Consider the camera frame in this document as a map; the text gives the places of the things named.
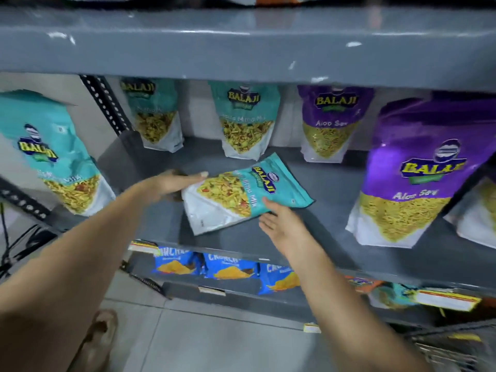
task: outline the wire basket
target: wire basket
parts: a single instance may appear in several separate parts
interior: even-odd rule
[[[408,333],[436,372],[496,370],[496,320],[470,322]]]

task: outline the hand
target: hand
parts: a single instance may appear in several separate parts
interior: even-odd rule
[[[140,181],[134,187],[138,187],[146,195],[149,202],[157,202],[166,194],[177,192],[181,189],[196,184],[208,177],[208,172],[203,171],[196,175],[178,175],[175,170],[168,170],[160,175],[156,175]]]
[[[307,227],[289,207],[263,198],[265,206],[276,215],[262,214],[258,225],[274,243],[276,248],[289,260],[289,254],[314,243]]]

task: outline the shelf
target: shelf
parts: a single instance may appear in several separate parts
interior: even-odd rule
[[[155,268],[153,256],[141,252],[134,252],[131,255],[129,268],[133,274],[151,278],[164,285],[167,296],[234,306],[300,322],[315,322],[300,287],[273,294],[258,295],[261,286],[259,279],[215,280],[198,275],[153,273]],[[201,293],[198,286],[222,290],[226,296]],[[414,306],[404,311],[370,308],[384,322],[406,326],[431,327],[434,326],[436,318],[433,312],[422,306]]]
[[[296,148],[277,152],[315,202],[297,213],[348,275],[418,286],[459,287],[496,293],[496,251],[458,237],[452,225],[436,219],[413,249],[360,245],[345,230],[365,173],[366,153],[349,151],[342,164],[307,163]],[[253,161],[224,156],[220,141],[186,138],[183,149],[171,154],[144,149],[137,132],[123,133],[99,159],[99,167],[117,191],[170,168],[187,174],[208,170],[214,176],[249,167]],[[145,212],[136,237],[188,250],[287,265],[257,219],[193,236],[179,202],[161,201]]]
[[[496,91],[491,9],[51,3],[0,7],[1,71]]]

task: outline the sandal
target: sandal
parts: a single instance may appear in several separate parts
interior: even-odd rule
[[[118,326],[117,313],[111,309],[96,312],[76,356],[67,372],[102,372],[106,369]]]

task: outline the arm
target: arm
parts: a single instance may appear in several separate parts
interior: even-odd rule
[[[287,207],[267,199],[264,203],[277,216],[264,214],[259,225],[300,278],[340,370],[430,371],[420,353],[367,308],[300,218]]]
[[[146,206],[203,180],[165,173],[135,184],[0,286],[5,370],[65,372]]]

